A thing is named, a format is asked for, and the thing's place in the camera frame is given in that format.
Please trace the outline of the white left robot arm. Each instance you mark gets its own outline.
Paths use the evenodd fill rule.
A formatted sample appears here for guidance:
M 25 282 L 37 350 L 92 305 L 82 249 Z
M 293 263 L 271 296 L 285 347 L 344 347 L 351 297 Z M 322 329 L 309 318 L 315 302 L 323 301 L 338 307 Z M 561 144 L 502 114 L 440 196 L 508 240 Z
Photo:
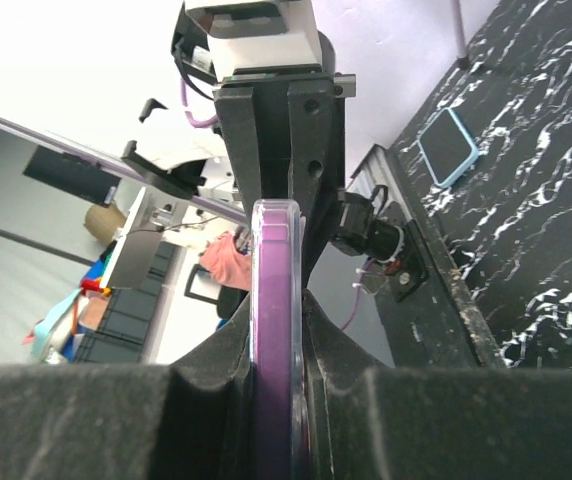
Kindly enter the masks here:
M 290 199 L 306 219 L 302 275 L 308 278 L 339 215 L 344 188 L 345 101 L 353 74 L 313 66 L 241 71 L 214 91 L 219 131 L 179 134 L 156 101 L 146 106 L 145 136 L 127 143 L 125 163 L 159 190 L 185 200 L 197 192 L 191 162 L 228 157 L 245 212 L 260 199 Z

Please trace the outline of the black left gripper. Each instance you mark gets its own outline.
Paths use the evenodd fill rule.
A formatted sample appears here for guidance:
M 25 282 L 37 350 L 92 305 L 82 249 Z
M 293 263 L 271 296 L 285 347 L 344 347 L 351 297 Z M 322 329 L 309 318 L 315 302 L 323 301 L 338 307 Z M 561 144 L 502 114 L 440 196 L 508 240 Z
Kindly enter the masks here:
M 237 75 L 215 107 L 247 214 L 258 200 L 298 203 L 306 219 L 302 276 L 336 228 L 345 189 L 345 101 L 356 78 L 324 72 Z

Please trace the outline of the purple phone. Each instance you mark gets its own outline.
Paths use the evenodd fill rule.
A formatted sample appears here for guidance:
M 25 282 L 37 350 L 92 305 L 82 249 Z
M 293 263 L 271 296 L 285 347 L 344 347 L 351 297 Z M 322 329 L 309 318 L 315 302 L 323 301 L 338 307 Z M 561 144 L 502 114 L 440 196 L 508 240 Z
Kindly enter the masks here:
M 291 473 L 292 211 L 285 202 L 257 208 L 254 253 L 255 471 L 258 479 Z

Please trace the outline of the clear phone case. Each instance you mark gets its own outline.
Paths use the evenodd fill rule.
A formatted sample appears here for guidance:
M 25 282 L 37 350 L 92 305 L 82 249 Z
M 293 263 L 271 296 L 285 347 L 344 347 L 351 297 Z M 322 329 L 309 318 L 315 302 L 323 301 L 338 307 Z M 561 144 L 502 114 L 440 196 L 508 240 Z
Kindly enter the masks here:
M 306 477 L 301 230 L 295 201 L 255 203 L 249 332 L 254 479 Z

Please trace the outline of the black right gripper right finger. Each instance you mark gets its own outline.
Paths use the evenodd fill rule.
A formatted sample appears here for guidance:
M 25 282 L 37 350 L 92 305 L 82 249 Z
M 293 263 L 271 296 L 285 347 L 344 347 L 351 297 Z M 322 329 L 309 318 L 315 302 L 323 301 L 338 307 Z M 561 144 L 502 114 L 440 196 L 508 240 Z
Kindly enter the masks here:
M 572 373 L 391 368 L 302 299 L 311 479 L 572 479 Z

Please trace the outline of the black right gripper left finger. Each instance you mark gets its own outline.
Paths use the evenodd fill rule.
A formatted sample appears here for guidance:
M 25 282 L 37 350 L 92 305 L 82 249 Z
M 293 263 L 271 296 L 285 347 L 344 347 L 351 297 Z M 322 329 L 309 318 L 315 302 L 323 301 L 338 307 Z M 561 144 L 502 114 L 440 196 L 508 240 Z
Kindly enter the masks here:
M 252 479 L 250 306 L 170 365 L 0 366 L 0 479 Z

